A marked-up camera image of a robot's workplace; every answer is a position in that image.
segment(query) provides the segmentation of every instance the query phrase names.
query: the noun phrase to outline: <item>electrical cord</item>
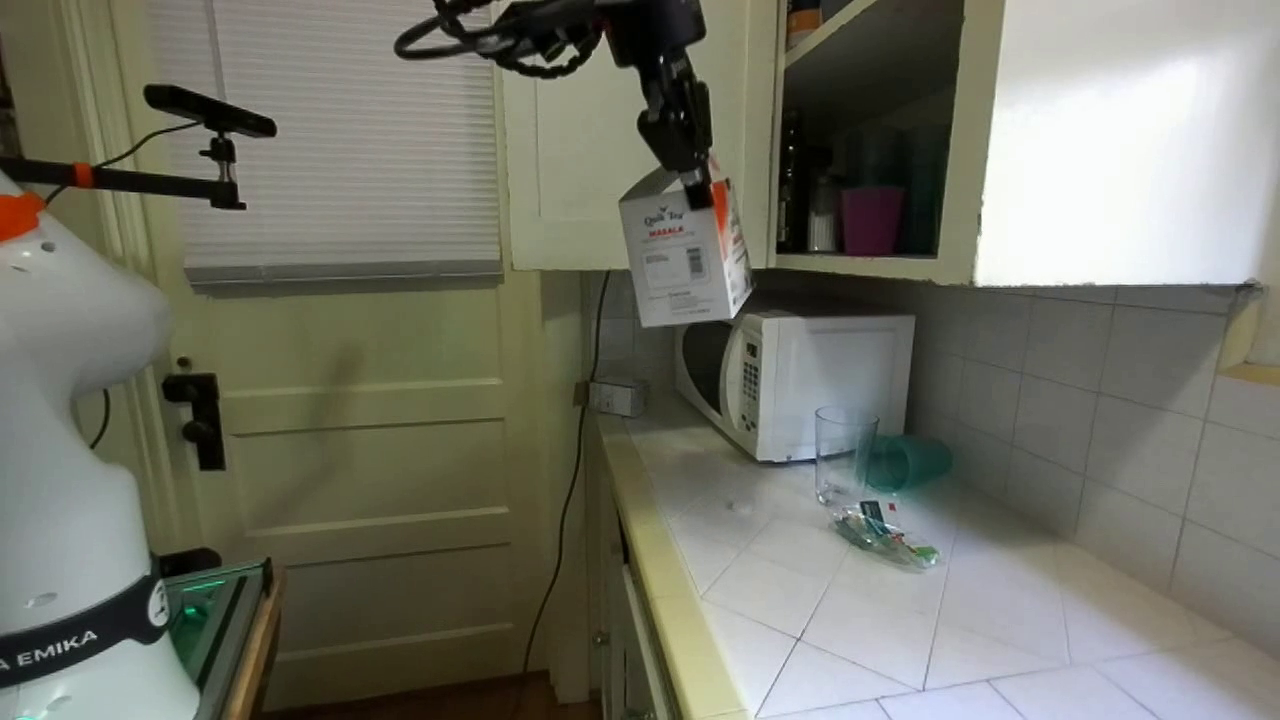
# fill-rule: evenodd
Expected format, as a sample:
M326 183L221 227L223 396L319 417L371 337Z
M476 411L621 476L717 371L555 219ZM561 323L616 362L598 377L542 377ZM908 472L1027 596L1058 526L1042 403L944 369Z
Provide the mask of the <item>electrical cord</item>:
M172 136L172 133L186 133L186 129L199 129L199 126L168 126L168 129L153 129L147 136L141 136L137 146L129 146L129 154L109 156L109 159L99 159L99 163L93 163L93 167L119 163L119 159L137 156L141 147L147 147L154 136ZM72 183L55 183L55 190L42 196L42 208L48 208L55 196L63 196L69 190L72 190Z
M590 366L587 366L587 380L595 380L598 371L598 323L605 323L605 301L606 301L606 271L598 279L598 293L595 293L595 322L590 322ZM526 639L524 639L524 662L518 662L518 673L526 673L526 662L531 662L531 643L537 643L537 634L542 625L542 613L555 596L555 585L561 585L561 572L562 572L562 541L567 541L567 509L571 509L571 497L576 497L576 486L582 476L582 438L587 438L587 403L576 407L576 439L571 439L571 476L567 476L567 487L562 487L562 501L561 501L561 519L555 519L555 563L550 563L550 581L542 587L542 602L537 603L531 613L531 629L526 629Z
M97 419L87 447L99 447L109 427L113 427L113 394L103 388L103 417Z

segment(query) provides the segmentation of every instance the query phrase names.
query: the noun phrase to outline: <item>wall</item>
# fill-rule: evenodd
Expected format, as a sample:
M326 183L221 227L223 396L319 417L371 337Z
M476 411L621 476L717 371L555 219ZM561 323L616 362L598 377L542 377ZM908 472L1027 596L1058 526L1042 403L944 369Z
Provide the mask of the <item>wall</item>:
M916 312L911 432L961 486L1280 653L1280 388L1216 371L1236 293L772 275L791 293ZM616 293L605 369L662 388L668 349Z

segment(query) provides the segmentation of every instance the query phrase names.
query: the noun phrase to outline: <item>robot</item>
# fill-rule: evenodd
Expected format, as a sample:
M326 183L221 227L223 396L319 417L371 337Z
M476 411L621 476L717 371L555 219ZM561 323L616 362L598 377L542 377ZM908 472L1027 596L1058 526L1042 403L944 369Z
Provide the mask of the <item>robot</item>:
M598 38L639 74L634 120L659 167L706 204L713 113L683 58L705 38L694 0L517 0L490 29L458 17L487 0L434 0L397 42L402 59L476 54L509 74L567 75ZM0 159L0 715L190 720L199 690L168 643L168 596L153 569L137 482L103 464L72 424L72 399L137 377L163 349L163 304L143 279L81 243L18 183L199 196L244 208L227 133L276 136L244 107L153 83L147 104L212 133L215 182L99 163Z

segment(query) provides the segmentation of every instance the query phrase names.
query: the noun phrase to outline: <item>countertop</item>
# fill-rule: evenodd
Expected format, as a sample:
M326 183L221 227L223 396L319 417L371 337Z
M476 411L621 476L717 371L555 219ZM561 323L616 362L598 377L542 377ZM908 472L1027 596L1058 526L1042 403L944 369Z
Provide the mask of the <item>countertop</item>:
M683 715L1280 715L1280 662L979 497L894 497L941 563L843 544L810 464L759 467L694 419L598 419Z

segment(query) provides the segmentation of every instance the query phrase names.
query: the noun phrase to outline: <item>white microwave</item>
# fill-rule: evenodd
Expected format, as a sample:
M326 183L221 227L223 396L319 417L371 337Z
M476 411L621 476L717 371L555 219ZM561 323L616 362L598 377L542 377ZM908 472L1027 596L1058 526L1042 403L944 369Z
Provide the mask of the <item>white microwave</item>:
M818 407L846 417L846 447L867 432L902 432L911 337L911 316L743 312L689 323L675 332L675 388L753 461L816 461Z

